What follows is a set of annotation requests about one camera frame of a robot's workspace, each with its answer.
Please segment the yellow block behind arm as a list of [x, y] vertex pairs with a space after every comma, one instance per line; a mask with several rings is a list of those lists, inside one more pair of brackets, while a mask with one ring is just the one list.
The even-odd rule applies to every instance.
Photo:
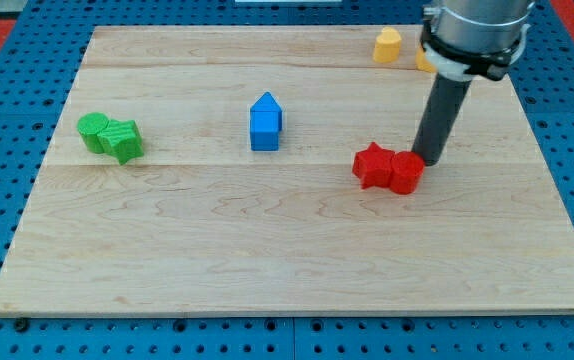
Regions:
[[416, 69], [419, 71], [427, 73], [436, 73], [436, 67], [428, 61], [425, 55], [425, 50], [422, 46], [419, 46], [415, 55]]

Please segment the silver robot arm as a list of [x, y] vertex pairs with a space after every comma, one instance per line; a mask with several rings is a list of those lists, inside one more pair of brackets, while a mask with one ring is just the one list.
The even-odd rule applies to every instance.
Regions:
[[534, 0], [432, 0], [422, 9], [420, 44], [439, 75], [500, 81], [523, 54]]

